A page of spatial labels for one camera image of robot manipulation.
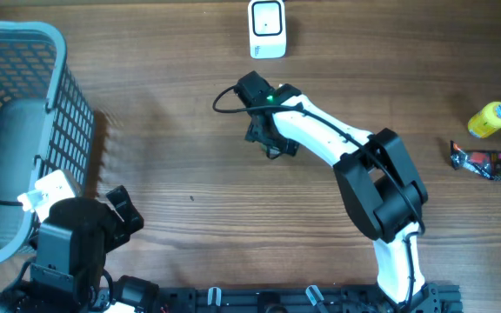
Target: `basket rim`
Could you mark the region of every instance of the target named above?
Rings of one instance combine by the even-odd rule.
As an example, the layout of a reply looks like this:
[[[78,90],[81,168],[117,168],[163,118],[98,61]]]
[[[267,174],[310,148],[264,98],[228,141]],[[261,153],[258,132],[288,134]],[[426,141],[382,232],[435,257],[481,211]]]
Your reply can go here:
[[[57,90],[59,88],[59,84],[61,82],[61,77],[63,74],[63,69],[67,59],[67,46],[65,39],[61,32],[48,23],[44,22],[4,22],[0,21],[0,31],[9,31],[9,32],[20,32],[20,31],[36,31],[40,33],[44,33],[56,47],[56,61],[55,68],[51,74],[50,85],[48,86],[48,92],[46,96],[46,109],[51,109],[56,101]],[[45,146],[43,144],[44,141],[49,140],[50,134],[48,131],[43,130],[42,138],[40,141],[40,149]],[[34,189],[34,183],[38,179],[35,177],[35,173],[37,171],[33,170],[32,175],[30,177],[30,186],[29,190]],[[36,214],[27,210],[24,212],[23,221],[21,222],[21,226],[17,232],[17,234],[7,243],[4,247],[0,249],[0,263],[9,259],[19,249],[21,249],[26,241],[30,238],[30,235],[33,231],[33,226],[36,221]]]

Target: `gray bin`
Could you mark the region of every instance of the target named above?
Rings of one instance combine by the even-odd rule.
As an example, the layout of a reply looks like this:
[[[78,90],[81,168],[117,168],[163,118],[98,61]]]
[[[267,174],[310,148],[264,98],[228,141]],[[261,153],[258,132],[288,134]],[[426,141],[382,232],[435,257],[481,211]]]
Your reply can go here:
[[[94,115],[66,54],[47,23],[0,22],[0,200],[16,201],[56,169],[70,170],[84,192]],[[0,205],[0,262],[28,251],[37,225],[35,214]]]

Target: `wood grain surface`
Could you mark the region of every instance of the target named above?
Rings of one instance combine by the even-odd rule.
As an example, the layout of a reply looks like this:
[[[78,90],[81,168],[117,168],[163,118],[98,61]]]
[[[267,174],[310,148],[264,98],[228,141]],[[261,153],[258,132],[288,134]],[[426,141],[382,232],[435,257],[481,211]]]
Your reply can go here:
[[[501,1],[287,2],[287,56],[249,55],[246,3],[0,8],[60,29],[96,112],[88,195],[123,184],[146,224],[108,255],[117,279],[161,286],[375,283],[371,242],[330,167],[302,148],[266,159],[249,117],[210,105],[257,70],[358,128],[395,130],[429,191],[419,241],[428,281],[461,286],[465,312],[501,312],[501,183],[449,165],[449,140],[501,100]],[[221,103],[241,103],[227,96]],[[0,265],[0,290],[25,256]]]

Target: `black snack package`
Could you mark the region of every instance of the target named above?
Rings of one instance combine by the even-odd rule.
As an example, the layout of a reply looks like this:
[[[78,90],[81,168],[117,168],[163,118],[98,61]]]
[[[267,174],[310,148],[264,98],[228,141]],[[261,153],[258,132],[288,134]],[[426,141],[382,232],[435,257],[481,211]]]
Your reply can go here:
[[[501,181],[501,151],[462,150],[453,140],[450,143],[454,170],[465,168],[486,179]]]

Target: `white object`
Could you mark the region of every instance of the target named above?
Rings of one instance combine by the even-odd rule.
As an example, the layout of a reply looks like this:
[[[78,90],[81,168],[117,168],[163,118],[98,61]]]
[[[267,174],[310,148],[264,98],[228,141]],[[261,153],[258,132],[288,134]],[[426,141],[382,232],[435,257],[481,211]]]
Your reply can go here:
[[[378,239],[374,242],[374,252],[378,261],[378,286],[394,302],[401,303],[409,294],[409,262],[407,245],[404,242],[407,234],[418,231],[418,223],[410,223],[396,234],[391,243]],[[413,295],[424,285],[424,276],[418,267],[417,237],[412,236],[411,254],[415,270]]]
[[[320,110],[305,95],[291,97],[282,103],[282,105],[295,106],[299,103],[303,104],[305,110],[334,124],[361,144],[368,143],[368,136],[372,135],[371,132],[356,129],[338,121],[336,118]],[[335,130],[314,117],[309,117],[296,111],[286,111],[274,114],[273,118],[280,135],[301,143],[308,150],[325,160],[330,166],[339,162],[339,158],[344,153],[350,154],[358,149],[355,144],[347,142]]]
[[[68,170],[51,172],[38,179],[34,183],[34,188],[18,196],[17,200],[23,203],[24,211],[35,211],[40,223],[50,215],[53,204],[80,194],[80,186]]]
[[[250,56],[283,57],[287,47],[285,6],[282,0],[252,0],[249,3]]]

